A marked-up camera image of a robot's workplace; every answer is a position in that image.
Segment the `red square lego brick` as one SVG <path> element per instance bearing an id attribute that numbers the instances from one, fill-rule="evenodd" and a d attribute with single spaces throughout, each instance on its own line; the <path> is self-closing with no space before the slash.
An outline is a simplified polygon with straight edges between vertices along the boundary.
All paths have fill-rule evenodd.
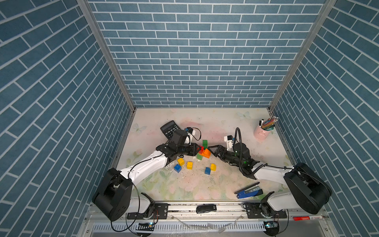
<path id="1" fill-rule="evenodd" d="M 203 146 L 200 146 L 199 148 L 200 148 L 200 150 L 199 150 L 198 154 L 201 155 L 201 154 L 204 152 L 204 147 L 203 147 Z"/>

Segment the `orange long lego brick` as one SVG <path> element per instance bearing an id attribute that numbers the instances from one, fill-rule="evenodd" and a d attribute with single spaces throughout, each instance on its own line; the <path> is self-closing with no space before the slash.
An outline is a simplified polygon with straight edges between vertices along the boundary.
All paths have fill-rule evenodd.
<path id="1" fill-rule="evenodd" d="M 206 158 L 209 159 L 210 156 L 211 156 L 211 152 L 210 152 L 208 149 L 205 149 L 205 150 L 202 151 L 201 155 L 202 155 L 203 157 L 206 157 Z"/>

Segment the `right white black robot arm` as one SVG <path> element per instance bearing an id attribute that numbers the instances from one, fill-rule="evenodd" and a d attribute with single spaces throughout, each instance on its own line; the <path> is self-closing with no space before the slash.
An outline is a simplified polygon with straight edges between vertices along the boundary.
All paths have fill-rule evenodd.
<path id="1" fill-rule="evenodd" d="M 244 144 L 231 150 L 222 145 L 209 146 L 210 153 L 221 161 L 235 166 L 243 176 L 253 180 L 266 180 L 286 185 L 285 193 L 269 192 L 260 202 L 262 216 L 273 217 L 285 209 L 302 209 L 317 214 L 332 196 L 332 189 L 306 164 L 271 166 L 251 158 Z"/>

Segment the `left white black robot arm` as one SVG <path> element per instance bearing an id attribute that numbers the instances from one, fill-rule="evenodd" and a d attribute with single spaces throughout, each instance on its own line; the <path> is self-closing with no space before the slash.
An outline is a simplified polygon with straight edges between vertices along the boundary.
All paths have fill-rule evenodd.
<path id="1" fill-rule="evenodd" d="M 135 213 L 138 218 L 150 218 L 154 213 L 155 201 L 147 194 L 137 192 L 136 186 L 182 156 L 196 156 L 201 147 L 192 142 L 193 128 L 175 130 L 170 139 L 156 147 L 145 159 L 121 170 L 109 169 L 103 176 L 92 202 L 108 217 L 116 221 L 125 213 Z"/>

